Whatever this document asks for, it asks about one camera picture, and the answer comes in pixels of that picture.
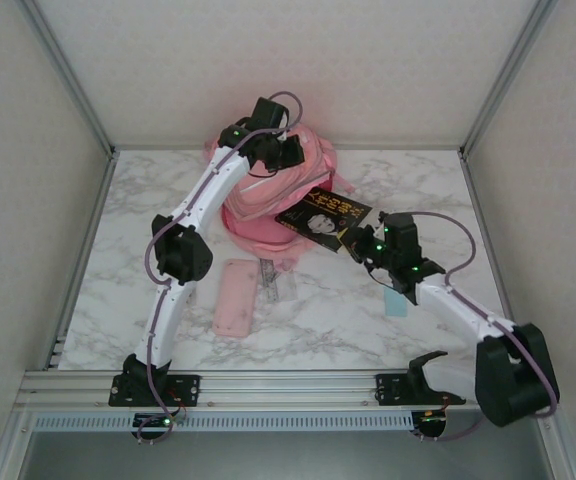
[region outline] black mounting bracket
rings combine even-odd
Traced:
[[[167,407],[196,407],[199,398],[199,375],[168,374],[170,363],[152,371],[153,383]],[[111,407],[156,407],[148,386],[146,366],[133,353],[124,361],[124,370],[115,376],[110,389]]]
[[[446,352],[431,352],[411,360],[406,373],[380,373],[375,375],[375,400],[380,406],[399,405],[464,405],[466,400],[452,393],[431,390],[424,378],[422,367]]]

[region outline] pink fabric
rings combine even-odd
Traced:
[[[258,258],[273,260],[278,270],[291,270],[297,259],[314,246],[307,238],[275,222],[272,215],[239,222],[223,207],[221,220],[235,245]]]
[[[230,193],[221,210],[221,218],[233,243],[253,255],[273,260],[278,270],[290,270],[301,254],[315,244],[280,225],[275,216],[299,202],[316,186],[332,190],[333,181],[351,192],[354,187],[336,174],[337,154],[332,144],[318,137],[304,125],[289,135],[299,135],[304,150],[304,163],[282,170],[267,179],[246,176]],[[217,141],[207,144],[207,160],[217,148]],[[262,162],[251,173],[268,176]]]
[[[237,220],[247,221],[283,212],[318,185],[332,189],[332,178],[336,177],[337,170],[337,153],[332,144],[304,125],[292,129],[289,136],[292,135],[299,135],[304,163],[281,170],[272,178],[248,175],[242,179],[225,202]],[[212,158],[216,148],[217,142],[214,141],[205,152],[207,160]],[[262,177],[270,175],[263,162],[255,163],[250,173]],[[353,190],[348,182],[343,181],[343,184],[348,191]]]

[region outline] mounting plate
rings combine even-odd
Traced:
[[[466,400],[448,392],[420,390],[413,387],[407,373],[380,373],[375,375],[379,405],[464,405]]]
[[[150,395],[133,395],[129,388],[125,374],[113,378],[112,388],[108,405],[111,407],[156,407],[155,399]],[[166,376],[166,386],[163,389],[161,399],[167,407],[178,407],[182,403],[185,407],[196,407],[199,398],[199,375],[175,375]]]

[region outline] marble surface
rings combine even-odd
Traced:
[[[59,368],[118,370],[136,347],[155,297],[144,272],[150,222],[167,215],[203,171],[201,152],[122,152],[103,211]],[[501,312],[466,183],[455,152],[340,151],[339,171],[351,195],[387,211],[429,210],[461,220],[479,254],[454,283]],[[463,233],[440,219],[417,219],[424,254],[444,267],[463,261]],[[260,291],[245,339],[212,331],[219,279],[229,258],[253,258],[229,240],[216,219],[208,234],[213,268],[198,284],[176,335],[172,368],[204,370],[372,369],[405,367],[436,349],[466,352],[432,314],[409,305],[385,315],[384,288],[343,250],[316,247],[294,272],[296,299],[275,304]]]

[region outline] book cover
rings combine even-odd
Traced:
[[[277,215],[275,220],[337,252],[341,247],[337,235],[346,228],[359,225],[370,210],[372,208],[368,205],[315,187],[299,203]]]

